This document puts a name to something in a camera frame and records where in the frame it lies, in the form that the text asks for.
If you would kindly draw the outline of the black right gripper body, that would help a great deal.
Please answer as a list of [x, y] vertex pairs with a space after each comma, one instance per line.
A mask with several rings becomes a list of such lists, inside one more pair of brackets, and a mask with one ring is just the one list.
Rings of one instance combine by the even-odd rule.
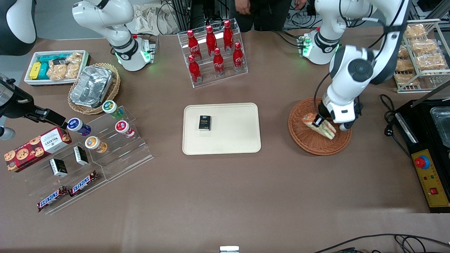
[[17, 87], [13, 81], [1, 81], [1, 117], [24, 117], [36, 120], [33, 97]]

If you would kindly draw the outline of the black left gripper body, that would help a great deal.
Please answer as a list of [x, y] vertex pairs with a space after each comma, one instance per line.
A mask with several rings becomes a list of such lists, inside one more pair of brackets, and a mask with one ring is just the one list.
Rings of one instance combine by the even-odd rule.
[[330, 112], [328, 111], [328, 109], [326, 108], [326, 106], [324, 105], [323, 99], [321, 99], [319, 105], [318, 105], [318, 115], [322, 118], [325, 119], [331, 119], [331, 115]]

